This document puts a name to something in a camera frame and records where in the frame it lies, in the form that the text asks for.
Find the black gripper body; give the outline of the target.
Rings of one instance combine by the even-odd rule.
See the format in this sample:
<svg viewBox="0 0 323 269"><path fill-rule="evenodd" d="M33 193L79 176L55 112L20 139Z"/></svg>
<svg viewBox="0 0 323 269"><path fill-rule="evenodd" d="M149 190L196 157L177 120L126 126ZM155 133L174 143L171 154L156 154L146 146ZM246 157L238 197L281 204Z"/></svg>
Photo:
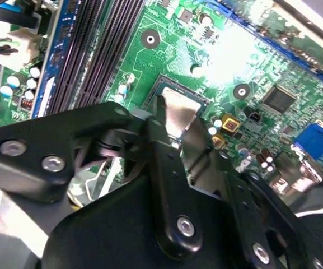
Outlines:
<svg viewBox="0 0 323 269"><path fill-rule="evenodd" d="M249 268L226 224L226 205L195 188L203 245L184 261L159 247L151 206L151 185L138 179L67 216L51 233L43 268Z"/></svg>

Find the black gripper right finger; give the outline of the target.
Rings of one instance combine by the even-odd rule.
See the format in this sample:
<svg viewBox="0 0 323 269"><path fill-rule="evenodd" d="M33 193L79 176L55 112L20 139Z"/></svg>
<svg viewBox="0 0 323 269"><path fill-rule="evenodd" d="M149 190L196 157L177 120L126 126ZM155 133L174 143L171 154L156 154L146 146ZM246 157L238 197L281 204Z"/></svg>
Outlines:
<svg viewBox="0 0 323 269"><path fill-rule="evenodd" d="M206 122L196 118L182 142L191 184L225 205L226 247L237 268L323 268L323 248L260 177L238 173L214 149Z"/></svg>

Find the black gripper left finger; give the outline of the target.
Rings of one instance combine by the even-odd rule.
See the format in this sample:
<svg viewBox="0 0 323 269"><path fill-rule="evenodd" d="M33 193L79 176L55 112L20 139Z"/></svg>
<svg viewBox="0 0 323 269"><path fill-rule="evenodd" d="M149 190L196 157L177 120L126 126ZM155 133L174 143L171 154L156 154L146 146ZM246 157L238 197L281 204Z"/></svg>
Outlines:
<svg viewBox="0 0 323 269"><path fill-rule="evenodd" d="M184 259L203 242L177 149L165 127L167 106L159 96L151 115L132 115L113 101L0 127L0 189L27 200L64 198L77 172L112 157L125 160L124 183L146 177L152 186L157 243Z"/></svg>

